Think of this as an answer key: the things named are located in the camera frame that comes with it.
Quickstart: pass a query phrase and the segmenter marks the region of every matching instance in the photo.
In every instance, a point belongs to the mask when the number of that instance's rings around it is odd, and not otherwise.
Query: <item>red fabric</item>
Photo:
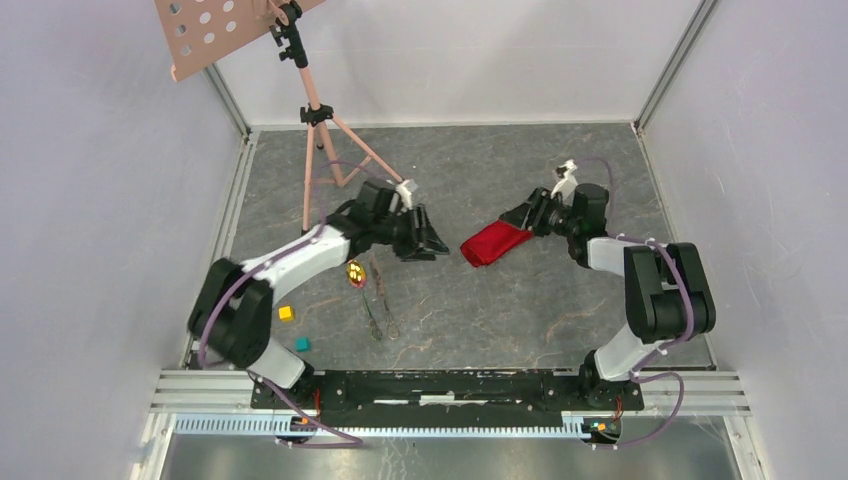
[[[506,252],[533,238],[533,232],[519,230],[498,220],[469,238],[459,247],[462,255],[474,267],[491,265]]]

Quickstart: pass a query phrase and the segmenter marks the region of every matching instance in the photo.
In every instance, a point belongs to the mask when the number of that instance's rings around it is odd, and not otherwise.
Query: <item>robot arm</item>
[[[575,169],[567,162],[555,172],[554,189],[537,188],[500,219],[535,236],[564,236],[569,255],[579,265],[624,277],[627,324],[609,343],[590,352],[581,367],[587,390],[603,391],[610,383],[629,382],[633,369],[647,356],[680,337],[686,330],[686,311],[668,267],[654,248],[609,238],[605,216],[609,193],[599,185],[577,184]],[[571,205],[566,205],[563,198],[572,192]],[[690,243],[664,248],[692,302],[693,336],[709,332],[715,325],[715,305],[697,248]]]
[[[413,205],[414,184],[368,179],[354,200],[345,202],[304,238],[242,264],[222,258],[212,264],[189,317],[200,338],[209,316],[227,290],[247,272],[248,279],[215,321],[208,345],[238,368],[250,369],[288,389],[312,367],[271,338],[271,312],[282,298],[315,275],[371,248],[391,245],[404,261],[435,260],[449,253],[423,205]],[[281,258],[282,252],[290,251]]]

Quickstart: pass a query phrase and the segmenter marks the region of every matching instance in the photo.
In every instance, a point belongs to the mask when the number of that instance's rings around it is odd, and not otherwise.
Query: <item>music stand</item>
[[[324,105],[309,71],[309,61],[297,29],[297,20],[307,10],[324,0],[154,0],[159,19],[168,42],[174,65],[171,76],[181,81],[230,53],[261,37],[269,30],[278,47],[283,40],[289,46],[280,52],[281,61],[291,59],[300,72],[306,91],[309,108],[301,107],[300,119],[306,124],[306,168],[303,180],[303,225],[301,233],[309,230],[309,201],[312,194],[312,159],[315,148],[326,150],[328,159],[338,160],[338,154],[330,138],[326,121],[330,120],[354,143],[365,151],[364,166],[372,159],[397,182],[403,177],[397,174],[371,147],[359,138],[333,108]],[[320,139],[316,142],[315,132]],[[332,165],[333,179],[319,182],[335,183],[343,187],[350,182],[359,168],[346,177],[338,164]]]

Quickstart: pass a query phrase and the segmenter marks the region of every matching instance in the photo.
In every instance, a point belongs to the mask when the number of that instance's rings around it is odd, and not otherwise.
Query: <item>black mounting plate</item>
[[[553,369],[328,370],[315,372],[311,384],[320,392],[321,420],[336,427],[557,427],[563,411],[614,411],[617,396],[590,404],[576,372]],[[257,387],[252,408],[288,408]],[[449,398],[475,403],[439,403]],[[625,411],[645,408],[636,384],[621,400]],[[314,398],[302,406],[315,408]]]

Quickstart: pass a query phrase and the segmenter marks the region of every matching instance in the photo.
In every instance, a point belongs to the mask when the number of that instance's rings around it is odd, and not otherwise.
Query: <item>pink perforated panel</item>
[[[273,0],[276,5],[288,0]],[[324,0],[298,0],[307,11]],[[268,33],[267,0],[154,0],[179,82]]]

